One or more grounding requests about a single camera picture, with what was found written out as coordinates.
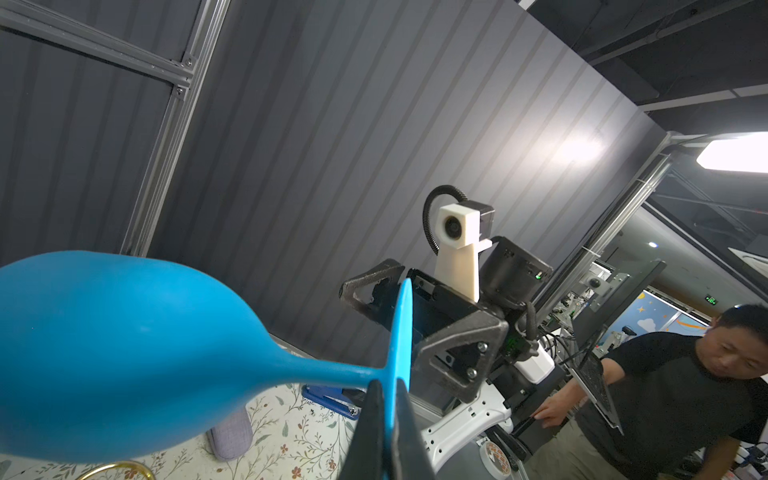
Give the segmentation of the blue wine glass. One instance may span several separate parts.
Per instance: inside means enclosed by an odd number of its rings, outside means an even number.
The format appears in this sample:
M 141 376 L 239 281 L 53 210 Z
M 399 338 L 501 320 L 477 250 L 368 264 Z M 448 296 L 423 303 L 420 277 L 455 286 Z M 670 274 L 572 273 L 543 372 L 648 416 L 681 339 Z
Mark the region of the blue wine glass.
M 215 278 L 89 251 L 1 270 L 1 450 L 64 463 L 147 455 L 283 384 L 363 388 L 390 445 L 410 378 L 413 294 L 398 289 L 381 368 L 295 356 Z

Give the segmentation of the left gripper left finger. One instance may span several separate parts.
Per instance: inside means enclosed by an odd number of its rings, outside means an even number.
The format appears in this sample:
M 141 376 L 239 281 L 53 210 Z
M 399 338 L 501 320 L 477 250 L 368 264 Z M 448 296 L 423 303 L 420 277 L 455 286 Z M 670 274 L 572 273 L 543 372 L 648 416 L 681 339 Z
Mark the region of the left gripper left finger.
M 384 477 L 384 413 L 382 385 L 373 380 L 366 391 L 339 480 L 380 480 Z

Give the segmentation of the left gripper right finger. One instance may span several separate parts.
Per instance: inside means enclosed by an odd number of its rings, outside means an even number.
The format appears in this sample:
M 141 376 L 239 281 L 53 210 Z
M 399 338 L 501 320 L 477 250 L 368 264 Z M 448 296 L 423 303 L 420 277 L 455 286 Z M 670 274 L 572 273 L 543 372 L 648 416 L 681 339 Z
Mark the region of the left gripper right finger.
M 435 480 L 420 430 L 415 423 L 409 393 L 402 379 L 396 383 L 395 420 L 391 440 L 391 478 Z

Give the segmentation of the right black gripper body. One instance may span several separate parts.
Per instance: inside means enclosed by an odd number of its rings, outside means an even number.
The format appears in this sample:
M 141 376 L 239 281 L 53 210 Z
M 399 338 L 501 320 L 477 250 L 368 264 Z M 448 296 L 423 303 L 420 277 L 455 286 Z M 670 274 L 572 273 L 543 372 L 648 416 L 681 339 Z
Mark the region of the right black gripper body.
M 413 361 L 419 342 L 475 311 L 484 310 L 503 319 L 420 270 L 410 269 L 406 278 L 413 287 Z

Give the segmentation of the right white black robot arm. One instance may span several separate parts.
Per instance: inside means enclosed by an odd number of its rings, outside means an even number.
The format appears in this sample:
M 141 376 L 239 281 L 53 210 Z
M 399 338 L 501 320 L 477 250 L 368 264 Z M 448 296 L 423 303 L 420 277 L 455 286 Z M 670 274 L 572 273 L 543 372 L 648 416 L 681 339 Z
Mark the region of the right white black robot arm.
M 555 369 L 539 343 L 531 302 L 551 267 L 505 237 L 492 238 L 491 247 L 485 263 L 474 270 L 477 301 L 440 274 L 406 269 L 393 259 L 340 287 L 345 303 L 391 328 L 399 287 L 411 284 L 412 367 L 461 403 L 421 432 L 434 470 L 485 431 L 510 432 L 513 411 Z

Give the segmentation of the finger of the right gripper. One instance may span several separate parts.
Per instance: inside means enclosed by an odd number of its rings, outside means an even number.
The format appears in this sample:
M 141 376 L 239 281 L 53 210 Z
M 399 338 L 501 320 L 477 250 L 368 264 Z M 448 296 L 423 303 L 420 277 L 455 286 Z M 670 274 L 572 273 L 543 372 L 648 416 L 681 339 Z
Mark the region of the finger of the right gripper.
M 391 327 L 400 279 L 405 266 L 385 259 L 370 270 L 344 281 L 339 288 L 340 300 L 367 319 Z
M 464 403 L 476 399 L 509 324 L 484 310 L 441 328 L 414 347 L 413 370 Z

